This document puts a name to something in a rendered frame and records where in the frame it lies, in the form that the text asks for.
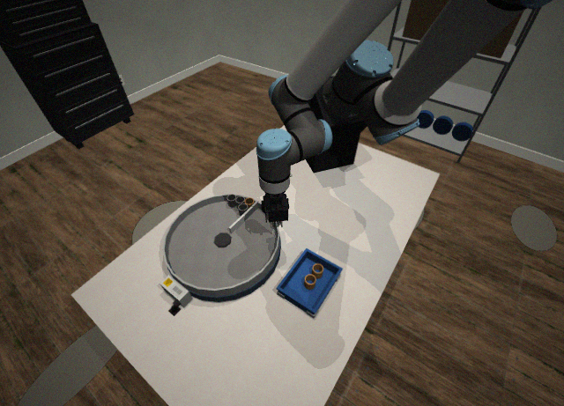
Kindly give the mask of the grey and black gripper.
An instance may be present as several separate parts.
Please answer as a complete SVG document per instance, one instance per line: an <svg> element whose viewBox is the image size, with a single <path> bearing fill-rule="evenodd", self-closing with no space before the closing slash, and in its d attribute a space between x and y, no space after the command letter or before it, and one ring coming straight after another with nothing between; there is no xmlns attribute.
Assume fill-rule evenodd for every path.
<svg viewBox="0 0 564 406"><path fill-rule="evenodd" d="M288 198L286 198L286 194L284 194L285 192L280 194L269 194L265 192L266 194L263 196L261 204L262 212L265 214L266 223L267 219L270 222L271 228L275 227L275 222L277 222L277 227L279 227L280 225L281 227L283 227L282 221L288 221L289 200ZM281 194L283 195L281 196Z"/></svg>

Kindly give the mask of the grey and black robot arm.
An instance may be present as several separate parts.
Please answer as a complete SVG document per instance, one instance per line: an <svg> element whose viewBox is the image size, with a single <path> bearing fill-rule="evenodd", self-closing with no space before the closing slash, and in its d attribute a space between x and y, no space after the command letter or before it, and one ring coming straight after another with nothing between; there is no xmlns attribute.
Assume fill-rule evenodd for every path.
<svg viewBox="0 0 564 406"><path fill-rule="evenodd" d="M392 77L390 51L365 39L401 1L346 0L293 71L271 84L271 104L287 131L268 129L257 139L264 192L285 192L291 165L330 148L330 125L308 104L322 86L329 114L340 120L361 115L382 145L416 129L421 105L522 11L552 0L449 0Z"/></svg>

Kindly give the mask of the blue open crate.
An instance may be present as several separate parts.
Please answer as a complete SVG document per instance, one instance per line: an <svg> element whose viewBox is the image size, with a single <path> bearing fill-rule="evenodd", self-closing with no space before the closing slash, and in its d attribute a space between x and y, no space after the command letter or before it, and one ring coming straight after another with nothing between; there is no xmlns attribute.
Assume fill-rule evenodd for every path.
<svg viewBox="0 0 564 406"><path fill-rule="evenodd" d="M315 288L308 290L304 286L305 276L312 274L313 266L317 263L323 266L323 275L316 279ZM278 290L277 295L288 300L310 317L315 318L319 311L318 308L340 275L341 269L335 263L309 249L305 249L276 288Z"/></svg>

